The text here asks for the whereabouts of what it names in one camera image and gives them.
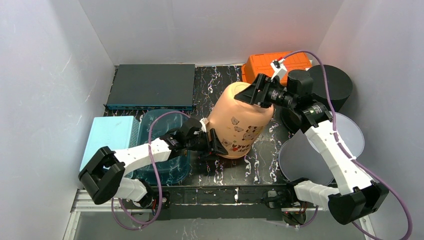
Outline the orange plastic tray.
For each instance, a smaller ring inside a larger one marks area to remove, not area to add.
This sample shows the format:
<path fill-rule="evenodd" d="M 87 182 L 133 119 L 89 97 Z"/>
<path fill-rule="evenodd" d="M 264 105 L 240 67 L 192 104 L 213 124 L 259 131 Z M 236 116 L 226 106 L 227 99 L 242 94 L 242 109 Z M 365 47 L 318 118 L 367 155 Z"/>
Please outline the orange plastic tray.
<path fill-rule="evenodd" d="M 261 53 L 250 55 L 247 62 L 241 67 L 242 81 L 251 84 L 257 74 L 265 74 L 271 77 L 274 70 L 271 66 L 274 60 L 279 60 L 285 57 L 292 51 L 274 52 L 274 53 Z M 308 70 L 312 67 L 312 61 L 309 60 L 305 53 L 297 53 L 286 58 L 283 61 L 287 71 L 292 70 Z"/>

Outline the tan bucket with black liner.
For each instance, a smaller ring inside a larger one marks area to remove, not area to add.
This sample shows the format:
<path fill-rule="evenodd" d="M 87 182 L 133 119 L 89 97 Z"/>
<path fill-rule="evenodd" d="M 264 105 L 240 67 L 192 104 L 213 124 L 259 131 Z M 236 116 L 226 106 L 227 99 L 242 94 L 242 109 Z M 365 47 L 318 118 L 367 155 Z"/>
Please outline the tan bucket with black liner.
<path fill-rule="evenodd" d="M 231 83 L 218 98 L 208 115 L 206 127 L 214 129 L 219 143 L 227 154 L 226 159 L 238 159 L 247 155 L 254 142 L 274 115 L 274 107 L 262 108 L 235 99 L 235 95 L 250 84 L 238 81 Z"/>

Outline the dark teal transparent container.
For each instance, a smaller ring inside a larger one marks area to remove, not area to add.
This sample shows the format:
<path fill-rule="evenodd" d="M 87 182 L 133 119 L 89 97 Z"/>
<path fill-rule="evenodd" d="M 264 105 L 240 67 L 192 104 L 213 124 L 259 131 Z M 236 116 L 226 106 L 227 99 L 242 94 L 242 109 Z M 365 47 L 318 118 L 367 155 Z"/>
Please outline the dark teal transparent container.
<path fill-rule="evenodd" d="M 172 129 L 179 129 L 189 117 L 174 113 L 171 109 L 155 109 L 146 112 L 139 129 L 138 143 L 148 143 L 149 131 L 152 130 L 151 139 L 155 140 Z M 190 152 L 177 156 L 164 162 L 156 162 L 160 182 L 162 185 L 171 186 L 182 183 L 190 171 Z M 133 179 L 145 180 L 151 186 L 157 184 L 156 175 L 152 165 L 148 165 L 132 172 Z"/>

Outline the black plastic bucket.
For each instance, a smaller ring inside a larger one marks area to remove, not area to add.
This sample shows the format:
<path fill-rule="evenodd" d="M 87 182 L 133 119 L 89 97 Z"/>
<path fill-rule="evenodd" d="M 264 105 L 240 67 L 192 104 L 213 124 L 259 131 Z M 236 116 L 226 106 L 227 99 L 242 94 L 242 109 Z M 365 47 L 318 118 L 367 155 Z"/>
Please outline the black plastic bucket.
<path fill-rule="evenodd" d="M 353 91 L 353 82 L 351 78 L 341 69 L 332 66 L 324 65 L 327 77 L 327 85 L 329 90 L 330 101 L 336 112 L 339 112 Z M 312 95 L 315 100 L 323 103 L 327 109 L 330 108 L 325 89 L 324 76 L 319 65 L 315 65 L 308 70 L 313 79 Z M 281 110 L 281 119 L 290 133 L 295 134 L 299 127 L 290 119 L 288 109 Z"/>

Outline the grey lavender plastic bucket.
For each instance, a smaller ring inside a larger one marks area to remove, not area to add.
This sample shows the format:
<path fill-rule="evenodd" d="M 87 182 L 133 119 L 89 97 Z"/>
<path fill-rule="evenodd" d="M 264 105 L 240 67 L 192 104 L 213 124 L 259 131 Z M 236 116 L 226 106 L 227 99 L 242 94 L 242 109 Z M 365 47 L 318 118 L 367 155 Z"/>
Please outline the grey lavender plastic bucket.
<path fill-rule="evenodd" d="M 358 125 L 347 116 L 336 113 L 336 127 L 351 153 L 358 157 L 365 147 L 365 140 Z M 299 129 L 279 150 L 278 164 L 288 181 L 307 178 L 312 182 L 328 186 L 333 174 L 316 146 Z"/>

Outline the light blue perforated basket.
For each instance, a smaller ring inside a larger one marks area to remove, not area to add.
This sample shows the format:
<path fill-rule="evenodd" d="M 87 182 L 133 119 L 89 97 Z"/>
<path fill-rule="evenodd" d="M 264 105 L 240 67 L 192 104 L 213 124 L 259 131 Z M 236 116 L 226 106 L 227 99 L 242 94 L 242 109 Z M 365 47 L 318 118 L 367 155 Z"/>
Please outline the light blue perforated basket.
<path fill-rule="evenodd" d="M 101 147 L 107 146 L 114 151 L 137 146 L 139 130 L 140 122 L 134 116 L 95 117 L 79 170 L 83 170 Z"/>

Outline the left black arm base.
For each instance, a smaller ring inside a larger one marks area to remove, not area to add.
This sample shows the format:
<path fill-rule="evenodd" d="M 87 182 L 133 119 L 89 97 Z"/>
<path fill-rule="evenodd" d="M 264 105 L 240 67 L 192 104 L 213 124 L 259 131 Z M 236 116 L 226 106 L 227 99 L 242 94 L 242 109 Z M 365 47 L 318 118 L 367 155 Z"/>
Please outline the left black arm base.
<path fill-rule="evenodd" d="M 126 209 L 123 200 L 119 198 L 119 204 L 121 209 L 126 215 L 134 222 L 139 224 L 138 229 L 146 228 L 148 225 L 154 222 L 159 217 L 160 211 L 168 209 L 170 206 L 171 194 L 169 191 L 159 192 L 158 189 L 149 188 L 147 194 L 140 200 L 133 203 L 135 206 L 139 206 L 140 209 L 147 210 L 148 214 L 152 214 L 153 218 L 146 222 L 136 219 L 133 214 L 139 214 L 139 212 L 130 212 Z"/>

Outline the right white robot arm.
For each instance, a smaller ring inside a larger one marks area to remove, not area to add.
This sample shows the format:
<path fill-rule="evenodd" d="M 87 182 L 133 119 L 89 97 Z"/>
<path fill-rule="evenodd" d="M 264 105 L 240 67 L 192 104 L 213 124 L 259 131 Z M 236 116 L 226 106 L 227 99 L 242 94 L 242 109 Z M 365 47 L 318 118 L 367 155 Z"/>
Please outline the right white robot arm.
<path fill-rule="evenodd" d="M 290 71 L 286 87 L 260 73 L 234 98 L 261 108 L 277 105 L 294 112 L 295 123 L 317 148 L 337 187 L 316 184 L 301 177 L 287 183 L 289 196 L 294 202 L 309 202 L 326 208 L 338 223 L 347 225 L 376 212 L 389 190 L 353 163 L 354 155 L 343 144 L 339 132 L 333 129 L 336 115 L 313 98 L 313 83 L 306 70 Z"/>

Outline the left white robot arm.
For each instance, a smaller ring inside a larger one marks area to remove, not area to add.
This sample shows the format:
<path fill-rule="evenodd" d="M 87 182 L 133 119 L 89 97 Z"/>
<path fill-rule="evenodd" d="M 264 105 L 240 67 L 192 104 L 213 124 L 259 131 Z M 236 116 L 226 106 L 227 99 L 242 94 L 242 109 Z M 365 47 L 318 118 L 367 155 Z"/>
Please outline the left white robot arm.
<path fill-rule="evenodd" d="M 189 118 L 181 127 L 143 145 L 119 150 L 101 147 L 79 172 L 78 179 L 96 205 L 119 198 L 147 207 L 161 199 L 161 191 L 153 190 L 145 180 L 126 175 L 149 165 L 156 169 L 157 163 L 181 156 L 185 150 L 201 152 L 204 157 L 227 155 L 216 130 L 207 129 L 207 123 L 206 118 Z"/>

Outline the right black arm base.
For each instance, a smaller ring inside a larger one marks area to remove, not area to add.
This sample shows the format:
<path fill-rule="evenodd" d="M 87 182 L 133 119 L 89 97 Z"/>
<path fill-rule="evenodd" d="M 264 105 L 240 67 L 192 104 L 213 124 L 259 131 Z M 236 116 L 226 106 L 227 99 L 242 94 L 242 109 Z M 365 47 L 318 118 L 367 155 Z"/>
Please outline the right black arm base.
<path fill-rule="evenodd" d="M 293 211 L 282 210 L 283 221 L 289 227 L 299 229 L 306 227 L 316 218 L 319 207 L 314 205 L 312 217 L 307 220 L 307 210 L 310 202 L 299 200 L 293 186 L 286 186 L 282 190 L 269 190 L 262 194 L 260 202 L 270 209 L 294 208 Z"/>

